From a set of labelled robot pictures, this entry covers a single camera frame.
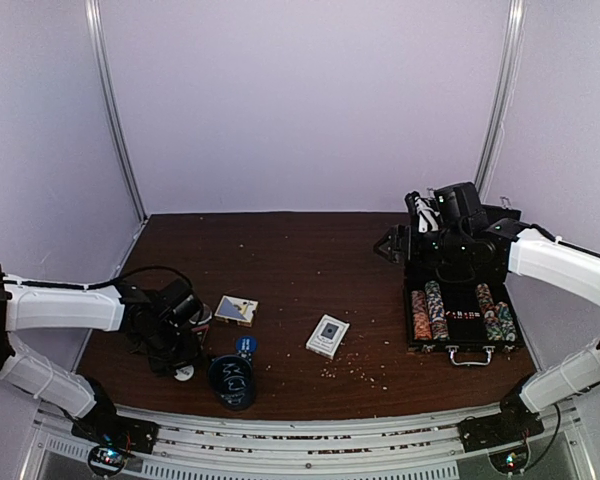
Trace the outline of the white dealer button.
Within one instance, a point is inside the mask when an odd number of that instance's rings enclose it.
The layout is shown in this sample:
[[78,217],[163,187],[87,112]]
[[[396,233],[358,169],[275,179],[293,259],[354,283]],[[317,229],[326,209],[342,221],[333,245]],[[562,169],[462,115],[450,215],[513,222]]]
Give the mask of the white dealer button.
[[191,380],[195,375],[195,367],[193,365],[187,365],[176,370],[174,378],[180,382],[186,382]]

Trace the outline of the orange black chip stack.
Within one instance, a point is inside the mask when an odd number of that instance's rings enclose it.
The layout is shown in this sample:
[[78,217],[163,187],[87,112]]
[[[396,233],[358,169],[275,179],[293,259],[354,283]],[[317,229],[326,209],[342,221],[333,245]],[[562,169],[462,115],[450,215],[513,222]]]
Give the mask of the orange black chip stack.
[[431,338],[426,296],[421,290],[411,292],[414,335],[416,340]]
[[497,314],[489,286],[486,283],[480,283],[476,286],[475,293],[483,317],[485,319],[495,318]]

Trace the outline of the white card deck box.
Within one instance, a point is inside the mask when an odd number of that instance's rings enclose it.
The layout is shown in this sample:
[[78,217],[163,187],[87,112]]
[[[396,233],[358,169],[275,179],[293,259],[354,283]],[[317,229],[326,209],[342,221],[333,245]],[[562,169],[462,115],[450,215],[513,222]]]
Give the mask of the white card deck box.
[[305,343],[305,348],[333,360],[349,328],[349,323],[324,314]]

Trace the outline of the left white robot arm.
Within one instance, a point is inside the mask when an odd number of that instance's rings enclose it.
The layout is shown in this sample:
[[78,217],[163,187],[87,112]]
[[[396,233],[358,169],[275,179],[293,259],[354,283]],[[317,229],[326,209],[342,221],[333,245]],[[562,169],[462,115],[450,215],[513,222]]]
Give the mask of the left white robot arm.
[[58,283],[8,275],[0,265],[0,380],[56,405],[86,434],[113,444],[128,428],[104,388],[31,349],[18,332],[119,332],[147,356],[152,373],[187,381],[211,318],[182,273],[160,290],[145,290],[129,283],[127,275],[95,284]]

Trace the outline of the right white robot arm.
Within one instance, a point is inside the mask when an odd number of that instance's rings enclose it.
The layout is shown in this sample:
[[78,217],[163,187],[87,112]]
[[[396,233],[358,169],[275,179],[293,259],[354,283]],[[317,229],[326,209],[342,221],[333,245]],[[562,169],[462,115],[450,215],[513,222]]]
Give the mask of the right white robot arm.
[[[600,307],[600,253],[570,244],[517,210],[486,205],[474,184],[405,198],[409,221],[376,242],[377,255],[404,269],[407,344],[413,350],[492,356],[520,347],[521,328],[505,285],[515,274]],[[468,448],[542,432],[539,415],[600,385],[600,338],[561,363],[521,379],[496,414],[459,425]]]

